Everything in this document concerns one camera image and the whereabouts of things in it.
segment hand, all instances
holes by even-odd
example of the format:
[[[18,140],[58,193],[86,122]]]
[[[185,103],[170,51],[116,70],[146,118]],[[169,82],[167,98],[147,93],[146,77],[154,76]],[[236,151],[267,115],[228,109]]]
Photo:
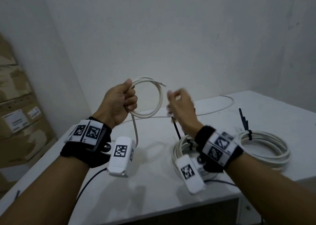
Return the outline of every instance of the hand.
[[[132,80],[127,79],[124,83],[110,88],[104,96],[104,99],[98,110],[92,115],[94,118],[105,123],[111,129],[122,123],[128,111],[137,108],[137,96],[135,90],[130,88]]]
[[[184,88],[181,88],[175,92],[168,91],[167,97],[168,107],[179,121],[183,131],[194,139],[203,124],[197,119],[190,95]]]

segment forearm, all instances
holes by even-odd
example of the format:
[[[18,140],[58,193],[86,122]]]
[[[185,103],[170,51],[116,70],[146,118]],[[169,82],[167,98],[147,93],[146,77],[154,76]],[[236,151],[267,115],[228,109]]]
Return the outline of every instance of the forearm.
[[[67,224],[88,171],[75,157],[58,157],[3,213],[0,224]]]
[[[247,154],[226,169],[268,224],[315,224],[316,195]]]

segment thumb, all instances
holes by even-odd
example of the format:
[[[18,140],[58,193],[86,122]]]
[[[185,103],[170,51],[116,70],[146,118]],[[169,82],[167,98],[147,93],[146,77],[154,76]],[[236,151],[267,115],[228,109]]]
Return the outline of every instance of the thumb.
[[[127,79],[124,83],[117,85],[117,89],[119,92],[121,93],[125,93],[126,91],[128,91],[130,89],[130,87],[132,86],[132,80],[131,79]]]
[[[173,93],[171,90],[169,90],[169,91],[167,92],[167,98],[168,98],[168,100],[169,100],[170,106],[171,106],[171,107],[174,107],[175,104],[176,104],[176,96],[174,95],[174,93]]]

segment person's right hand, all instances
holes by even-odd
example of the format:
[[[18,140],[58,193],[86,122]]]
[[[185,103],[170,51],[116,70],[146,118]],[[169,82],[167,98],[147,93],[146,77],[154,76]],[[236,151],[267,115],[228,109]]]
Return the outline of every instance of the person's right hand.
[[[181,88],[174,92],[168,91],[167,97],[169,100],[168,107],[179,121],[183,131],[194,139],[203,124],[197,119],[190,95],[184,88]]]

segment person's left hand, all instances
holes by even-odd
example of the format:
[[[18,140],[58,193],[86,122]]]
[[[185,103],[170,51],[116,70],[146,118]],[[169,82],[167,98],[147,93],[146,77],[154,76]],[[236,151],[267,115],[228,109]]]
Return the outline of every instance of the person's left hand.
[[[111,129],[122,123],[128,115],[128,111],[124,106],[129,111],[137,108],[137,96],[135,90],[130,89],[131,85],[132,80],[127,79],[124,83],[110,88],[106,92],[100,107],[92,116]]]

